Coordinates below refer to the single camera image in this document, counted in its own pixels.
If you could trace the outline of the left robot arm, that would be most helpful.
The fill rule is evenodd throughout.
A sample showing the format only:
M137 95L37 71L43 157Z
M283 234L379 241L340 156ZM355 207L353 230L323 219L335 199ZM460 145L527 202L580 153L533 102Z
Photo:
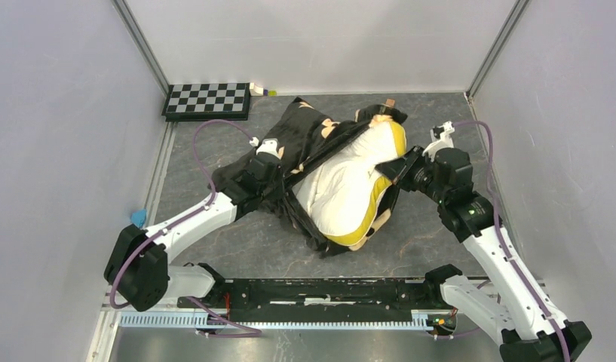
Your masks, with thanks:
M223 189L157 225L123 228L104 271L113 308L147 311L162 299L197 297L218 306L224 286L208 266L173 267L170 262L209 233L256 210L283 186L277 151L258 151Z

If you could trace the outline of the black pillowcase with yellow flowers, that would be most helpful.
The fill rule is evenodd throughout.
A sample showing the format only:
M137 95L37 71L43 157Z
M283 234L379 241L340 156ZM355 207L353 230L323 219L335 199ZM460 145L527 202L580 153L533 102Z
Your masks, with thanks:
M350 250L335 246L317 230L299 204L293 188L323 162L358 138L368 129L376 115L390 115L402 126L408 118L399 109L375 104L358 109L352 120L336 121L297 97L288 105L279 122L264 136L265 139L276 138L284 147L281 168L286 177L287 194L277 202L264 200L258 208L285 219L304 234L307 245L322 256L335 256Z

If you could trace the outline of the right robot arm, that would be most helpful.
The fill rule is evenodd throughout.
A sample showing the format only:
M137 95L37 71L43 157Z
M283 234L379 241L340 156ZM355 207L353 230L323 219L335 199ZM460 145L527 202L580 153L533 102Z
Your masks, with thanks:
M473 189L468 153L444 148L434 156L419 146L377 170L408 192L437 204L442 224L472 254L496 288L497 303L453 265L425 275L425 302L450 305L498 346L504 361L575 361L592 339L582 321L570 321L541 289L513 247L497 205Z

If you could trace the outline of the white pillow with yellow edge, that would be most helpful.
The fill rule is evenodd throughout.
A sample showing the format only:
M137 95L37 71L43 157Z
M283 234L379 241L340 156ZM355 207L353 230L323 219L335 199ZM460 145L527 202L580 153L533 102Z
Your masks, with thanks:
M376 170L406 152L406 132L390 115L323 162L293 191L317 230L337 247L356 251L390 219L398 189Z

